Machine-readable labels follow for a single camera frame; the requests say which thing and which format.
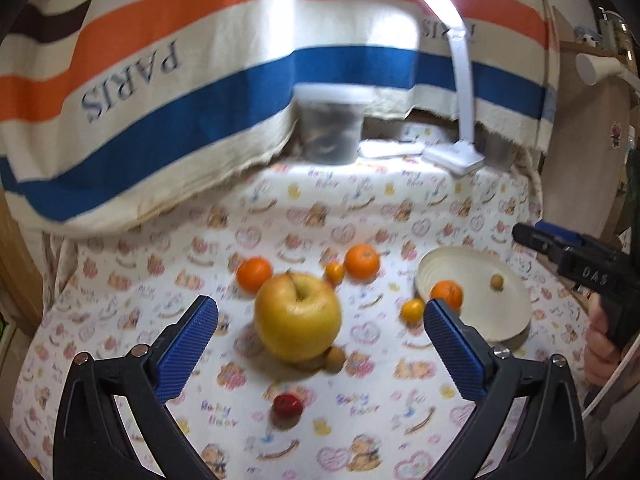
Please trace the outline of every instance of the striped blanket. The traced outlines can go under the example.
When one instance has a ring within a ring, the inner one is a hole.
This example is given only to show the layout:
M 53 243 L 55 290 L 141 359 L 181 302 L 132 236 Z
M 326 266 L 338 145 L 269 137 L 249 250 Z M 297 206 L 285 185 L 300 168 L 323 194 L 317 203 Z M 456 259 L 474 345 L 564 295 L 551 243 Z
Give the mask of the striped blanket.
M 547 0 L 453 0 L 478 121 L 546 150 L 559 78 Z M 446 29 L 418 0 L 31 0 L 0 46 L 0 176 L 27 228 L 130 228 L 254 164 L 297 82 L 376 87 L 367 113 L 457 114 Z

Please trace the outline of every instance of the white plate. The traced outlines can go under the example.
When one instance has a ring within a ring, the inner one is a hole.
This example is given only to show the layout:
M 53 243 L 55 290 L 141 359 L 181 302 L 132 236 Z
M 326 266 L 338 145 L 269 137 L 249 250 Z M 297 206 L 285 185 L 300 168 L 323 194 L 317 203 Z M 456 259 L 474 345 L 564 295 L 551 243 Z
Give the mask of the white plate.
M 504 278 L 502 291 L 489 284 L 494 274 Z M 523 332 L 531 320 L 531 300 L 520 277 L 493 256 L 460 247 L 442 247 L 420 261 L 415 286 L 424 301 L 442 280 L 453 280 L 464 292 L 460 319 L 487 342 L 501 342 Z

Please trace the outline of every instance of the blue stripe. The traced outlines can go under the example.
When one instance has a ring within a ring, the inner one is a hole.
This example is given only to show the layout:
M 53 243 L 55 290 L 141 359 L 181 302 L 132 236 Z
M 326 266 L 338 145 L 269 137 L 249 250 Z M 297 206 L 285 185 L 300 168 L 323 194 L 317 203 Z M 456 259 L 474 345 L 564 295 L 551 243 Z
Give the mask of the blue stripe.
M 549 86 L 545 92 L 545 103 L 542 107 L 541 119 L 553 123 L 558 111 L 558 91 Z
M 474 63 L 476 96 L 539 119 L 545 89 Z M 194 151 L 283 110 L 297 82 L 455 90 L 449 57 L 375 46 L 299 50 L 193 91 L 133 123 L 76 167 L 52 180 L 17 183 L 0 164 L 6 190 L 22 194 L 45 218 L 66 221 L 94 209 Z

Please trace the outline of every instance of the finger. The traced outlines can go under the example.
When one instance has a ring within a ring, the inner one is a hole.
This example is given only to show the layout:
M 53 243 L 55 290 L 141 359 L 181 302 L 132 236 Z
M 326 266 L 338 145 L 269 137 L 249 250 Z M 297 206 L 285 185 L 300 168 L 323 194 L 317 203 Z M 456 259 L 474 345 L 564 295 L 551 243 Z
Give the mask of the finger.
M 600 359 L 608 362 L 620 361 L 620 351 L 601 332 L 594 330 L 593 327 L 589 327 L 584 338 L 587 341 L 587 348 Z
M 599 378 L 600 382 L 606 383 L 609 378 L 613 375 L 613 372 L 616 371 L 618 367 L 618 363 L 606 362 L 600 359 L 596 354 L 594 354 L 591 349 L 587 348 L 584 351 L 584 370 L 585 374 L 588 374 L 593 379 Z M 590 381 L 593 384 L 599 384 L 598 382 Z
M 587 370 L 586 368 L 584 369 L 584 376 L 586 377 L 587 381 L 589 381 L 589 384 L 592 384 L 593 386 L 599 386 L 601 388 L 604 388 L 604 386 L 606 386 L 607 384 L 607 379 L 604 379 L 598 375 L 593 374 L 590 370 Z
M 609 330 L 609 319 L 602 309 L 599 294 L 593 294 L 589 300 L 589 322 L 594 330 L 602 334 L 606 334 Z

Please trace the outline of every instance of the printed tablecloth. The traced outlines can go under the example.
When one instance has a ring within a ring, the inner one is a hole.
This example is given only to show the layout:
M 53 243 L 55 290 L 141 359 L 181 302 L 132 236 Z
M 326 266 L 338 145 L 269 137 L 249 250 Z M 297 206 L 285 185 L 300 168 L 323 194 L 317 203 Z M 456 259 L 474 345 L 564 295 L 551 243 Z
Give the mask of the printed tablecloth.
M 537 212 L 526 178 L 489 169 L 460 180 L 412 158 L 340 168 L 279 163 L 194 197 L 121 237 L 79 244 L 78 270 L 44 316 L 15 391 L 11 430 L 52 478 L 56 413 L 70 361 L 124 355 L 151 343 L 199 294 L 218 301 L 220 323 L 182 395 L 168 403 L 210 469 L 230 479 L 422 479 L 474 405 L 457 393 L 423 328 L 399 307 L 414 295 L 420 257 L 463 245 L 508 260 L 533 302 L 520 357 L 566 355 L 582 388 L 586 316 L 511 228 Z M 337 344 L 344 370 L 304 375 L 278 364 L 252 330 L 252 298 L 234 271 L 249 256 L 276 271 L 317 274 L 354 243 L 382 257 L 369 285 L 337 289 L 344 311 Z M 289 431 L 270 426 L 271 401 L 293 392 L 305 404 Z M 118 399 L 142 463 L 157 466 L 128 406 Z M 522 409 L 516 403 L 484 471 L 504 453 Z

